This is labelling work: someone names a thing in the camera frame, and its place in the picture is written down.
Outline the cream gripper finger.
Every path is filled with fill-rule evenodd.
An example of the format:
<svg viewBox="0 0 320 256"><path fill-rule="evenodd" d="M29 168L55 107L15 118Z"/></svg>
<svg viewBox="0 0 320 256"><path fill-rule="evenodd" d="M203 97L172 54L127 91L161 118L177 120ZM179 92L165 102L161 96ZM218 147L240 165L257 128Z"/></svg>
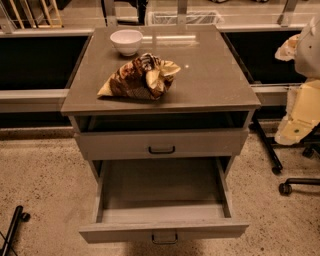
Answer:
<svg viewBox="0 0 320 256"><path fill-rule="evenodd" d="M276 51L275 58L281 61L290 61L295 58L299 34L289 37Z"/></svg>

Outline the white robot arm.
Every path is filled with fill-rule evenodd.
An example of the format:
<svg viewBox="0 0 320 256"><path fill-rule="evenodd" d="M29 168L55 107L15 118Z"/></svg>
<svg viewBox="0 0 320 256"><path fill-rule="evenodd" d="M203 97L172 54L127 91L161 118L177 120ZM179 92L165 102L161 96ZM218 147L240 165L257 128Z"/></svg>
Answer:
<svg viewBox="0 0 320 256"><path fill-rule="evenodd" d="M320 123L320 16L287 39L275 58L294 61L295 71L306 77L298 88L288 90L286 115L275 135L281 145L300 142Z"/></svg>

